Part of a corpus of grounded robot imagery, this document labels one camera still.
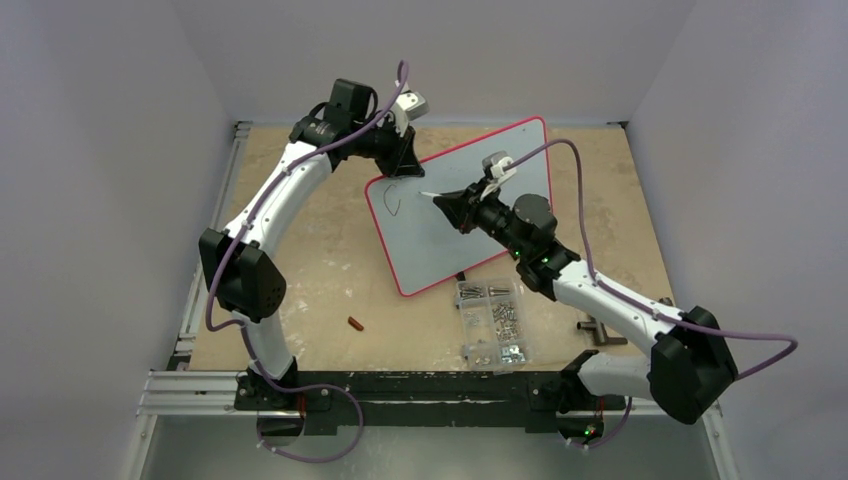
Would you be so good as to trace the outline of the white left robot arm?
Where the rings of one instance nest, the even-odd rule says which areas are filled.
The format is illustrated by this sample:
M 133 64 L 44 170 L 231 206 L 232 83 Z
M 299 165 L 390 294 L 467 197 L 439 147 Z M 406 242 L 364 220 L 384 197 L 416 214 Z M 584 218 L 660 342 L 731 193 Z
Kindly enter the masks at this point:
M 306 200 L 349 157 L 373 160 L 389 178 L 424 176 L 412 123 L 428 110 L 424 96 L 403 81 L 381 105 L 372 87 L 336 80 L 329 99 L 294 125 L 281 159 L 248 204 L 223 228 L 201 234 L 204 323 L 210 332 L 237 328 L 249 357 L 237 379 L 236 408 L 304 406 L 307 389 L 276 317 L 287 283 L 273 254 Z

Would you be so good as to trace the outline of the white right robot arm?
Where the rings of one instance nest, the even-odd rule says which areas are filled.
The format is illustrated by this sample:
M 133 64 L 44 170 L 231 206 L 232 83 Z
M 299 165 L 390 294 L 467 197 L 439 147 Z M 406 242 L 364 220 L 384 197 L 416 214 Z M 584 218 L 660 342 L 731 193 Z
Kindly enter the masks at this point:
M 523 194 L 507 205 L 477 182 L 431 201 L 460 233 L 480 230 L 503 246 L 529 290 L 611 326 L 641 351 L 639 357 L 581 353 L 560 372 L 560 412 L 612 395 L 652 400 L 692 425 L 740 380 L 711 312 L 665 305 L 597 273 L 557 239 L 558 221 L 545 197 Z

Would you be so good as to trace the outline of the pink framed whiteboard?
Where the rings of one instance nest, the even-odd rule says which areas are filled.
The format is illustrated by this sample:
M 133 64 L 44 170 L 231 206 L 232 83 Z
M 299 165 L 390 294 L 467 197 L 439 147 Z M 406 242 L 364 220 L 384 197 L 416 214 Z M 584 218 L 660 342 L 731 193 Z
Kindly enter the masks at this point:
M 399 293 L 409 297 L 506 253 L 476 229 L 461 234 L 426 194 L 463 190 L 483 177 L 482 160 L 497 152 L 514 159 L 547 141 L 547 125 L 529 117 L 422 161 L 423 177 L 370 180 L 364 193 Z

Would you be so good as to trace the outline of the brown marker cap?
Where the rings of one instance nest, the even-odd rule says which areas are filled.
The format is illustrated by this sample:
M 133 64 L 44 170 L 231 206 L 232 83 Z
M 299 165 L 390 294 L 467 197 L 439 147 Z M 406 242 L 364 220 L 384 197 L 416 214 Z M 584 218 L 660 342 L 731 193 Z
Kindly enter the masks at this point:
M 353 329 L 355 329 L 355 330 L 356 330 L 356 331 L 358 331 L 358 332 L 362 332 L 362 331 L 364 330 L 364 326 L 363 326 L 363 325 L 362 325 L 362 324 L 361 324 L 358 320 L 356 320 L 356 319 L 355 319 L 355 318 L 353 318 L 353 317 L 349 317 L 349 318 L 347 319 L 347 323 L 348 323 L 348 324 L 349 324 L 349 325 L 350 325 Z

